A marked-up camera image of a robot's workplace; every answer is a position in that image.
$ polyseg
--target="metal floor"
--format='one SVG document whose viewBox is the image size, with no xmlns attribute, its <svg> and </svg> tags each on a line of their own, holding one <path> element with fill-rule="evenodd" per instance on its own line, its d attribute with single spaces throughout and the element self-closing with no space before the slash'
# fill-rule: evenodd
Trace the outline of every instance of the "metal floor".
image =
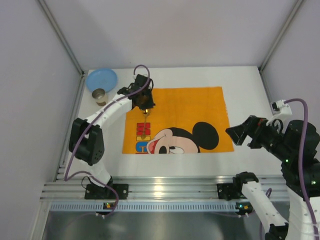
<svg viewBox="0 0 320 240">
<path fill-rule="evenodd" d="M 275 203 L 288 219 L 287 203 Z M 259 219 L 210 212 L 116 212 L 102 219 L 83 212 L 50 212 L 42 240 L 259 240 Z"/>
</svg>

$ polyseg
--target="metal frame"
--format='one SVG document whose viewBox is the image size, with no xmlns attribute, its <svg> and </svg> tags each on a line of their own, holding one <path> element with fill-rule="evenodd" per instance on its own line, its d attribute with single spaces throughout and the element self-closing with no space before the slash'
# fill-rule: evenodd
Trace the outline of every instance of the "metal frame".
<svg viewBox="0 0 320 240">
<path fill-rule="evenodd" d="M 264 70 L 266 69 L 266 66 L 268 65 L 268 63 L 269 63 L 270 59 L 272 58 L 272 56 L 275 54 L 279 44 L 281 43 L 281 40 L 286 35 L 289 27 L 293 23 L 295 17 L 297 16 L 297 13 L 299 12 L 301 7 L 303 6 L 304 2 L 305 2 L 305 0 L 296 0 L 294 6 L 292 7 L 292 10 L 291 10 L 290 14 L 288 15 L 286 21 L 284 22 L 280 32 L 278 33 L 278 35 L 274 39 L 270 49 L 268 50 L 266 56 L 264 57 L 264 59 L 262 61 L 262 64 L 258 67 L 259 73 L 260 73 L 260 76 L 261 76 L 261 80 L 262 80 L 262 83 L 263 83 L 263 86 L 264 86 L 264 89 L 265 89 L 265 92 L 266 92 L 266 96 L 267 96 L 269 102 L 272 102 L 272 96 L 271 96 L 271 92 L 270 92 L 270 90 L 268 88 L 268 84 L 266 82 Z"/>
<path fill-rule="evenodd" d="M 103 201 L 96 200 L 85 200 L 84 195 L 85 190 L 81 186 L 81 177 L 75 177 L 68 182 L 63 181 L 63 175 L 65 171 L 64 162 L 68 153 L 68 135 L 70 134 L 70 126 L 73 119 L 77 116 L 80 108 L 80 103 L 82 99 L 82 94 L 84 90 L 85 82 L 85 72 L 80 66 L 75 54 L 73 53 L 69 43 L 67 42 L 64 34 L 62 33 L 59 25 L 57 24 L 53 14 L 51 13 L 45 0 L 36 0 L 42 9 L 44 15 L 48 19 L 51 27 L 55 31 L 57 37 L 59 38 L 61 44 L 63 45 L 65 51 L 70 57 L 74 67 L 81 75 L 81 80 L 79 82 L 77 94 L 74 98 L 73 111 L 69 118 L 69 128 L 64 138 L 63 149 L 60 153 L 60 162 L 56 170 L 56 174 L 53 182 L 48 182 L 44 185 L 41 197 L 40 206 L 38 208 L 36 220 L 34 222 L 33 229 L 29 235 L 28 239 L 39 240 L 42 239 L 45 230 L 45 225 L 47 222 L 48 214 L 50 210 L 60 209 L 60 208 L 74 208 L 72 211 L 78 211 L 77 206 L 83 208 L 87 205 L 98 206 L 100 209 L 101 203 Z M 271 93 L 268 89 L 268 84 L 266 83 L 264 77 L 264 69 L 266 68 L 271 57 L 274 55 L 277 47 L 279 46 L 281 40 L 283 39 L 285 33 L 292 24 L 295 16 L 299 9 L 301 9 L 305 0 L 297 0 L 287 17 L 285 23 L 283 24 L 279 34 L 275 38 L 271 48 L 269 49 L 267 55 L 263 59 L 261 66 L 258 68 L 261 79 L 268 97 L 271 101 Z M 287 188 L 284 179 L 279 176 L 260 176 L 259 178 L 263 189 L 266 191 L 268 188 L 272 188 L 271 200 L 273 202 L 287 202 L 289 200 Z M 192 209 L 192 211 L 203 212 L 201 206 L 219 206 L 221 201 L 218 199 L 218 190 L 216 187 L 217 183 L 231 183 L 231 176 L 209 176 L 209 177 L 116 177 L 114 178 L 115 183 L 127 183 L 129 184 L 129 194 L 127 200 L 122 200 L 119 202 L 119 210 L 127 211 L 127 205 L 130 205 L 135 211 L 139 210 L 139 206 L 147 206 L 150 204 L 160 206 L 166 206 L 165 208 L 170 208 L 169 205 L 172 202 L 179 206 L 185 206 L 184 212 L 191 211 L 187 209 L 188 204 L 193 204 L 194 206 L 199 206 L 198 209 Z M 229 202 L 229 206 L 233 206 L 234 202 Z M 234 208 L 224 209 L 227 212 L 233 211 Z"/>
<path fill-rule="evenodd" d="M 62 46 L 64 47 L 65 51 L 67 52 L 68 56 L 70 57 L 74 67 L 77 69 L 79 74 L 81 76 L 83 76 L 85 74 L 85 72 L 82 69 L 82 67 L 80 66 L 75 54 L 73 53 L 69 43 L 67 42 L 66 37 L 64 36 L 59 25 L 57 24 L 57 21 L 54 18 L 53 14 L 51 13 L 47 3 L 45 2 L 45 0 L 36 0 L 36 2 L 39 4 L 40 8 L 42 9 L 45 17 L 48 19 L 52 29 L 54 30 L 54 32 L 57 35 L 57 37 L 59 38 Z"/>
</svg>

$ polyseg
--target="mickey mouse eye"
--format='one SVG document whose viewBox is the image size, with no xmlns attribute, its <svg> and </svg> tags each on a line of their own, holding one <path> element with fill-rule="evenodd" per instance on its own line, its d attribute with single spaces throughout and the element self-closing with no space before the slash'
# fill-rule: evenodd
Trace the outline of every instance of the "mickey mouse eye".
<svg viewBox="0 0 320 240">
<path fill-rule="evenodd" d="M 170 146 L 169 152 L 171 154 L 184 154 L 185 153 L 185 151 L 181 147 L 178 147 L 178 146 Z"/>
</svg>

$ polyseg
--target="mickey mouse ear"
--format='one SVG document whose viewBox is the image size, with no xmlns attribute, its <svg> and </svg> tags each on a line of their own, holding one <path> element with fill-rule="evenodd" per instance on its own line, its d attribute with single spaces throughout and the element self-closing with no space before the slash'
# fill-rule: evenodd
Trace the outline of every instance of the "mickey mouse ear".
<svg viewBox="0 0 320 240">
<path fill-rule="evenodd" d="M 197 122 L 192 129 L 192 139 L 199 147 L 212 150 L 218 146 L 219 135 L 214 126 L 207 122 Z"/>
</svg>

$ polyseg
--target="mickey mouse nose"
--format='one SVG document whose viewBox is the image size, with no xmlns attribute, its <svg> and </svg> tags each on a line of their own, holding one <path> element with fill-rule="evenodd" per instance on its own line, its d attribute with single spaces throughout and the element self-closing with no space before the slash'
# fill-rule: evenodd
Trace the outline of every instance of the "mickey mouse nose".
<svg viewBox="0 0 320 240">
<path fill-rule="evenodd" d="M 167 148 L 165 146 L 160 147 L 159 154 L 166 154 L 166 153 L 167 153 Z"/>
</svg>

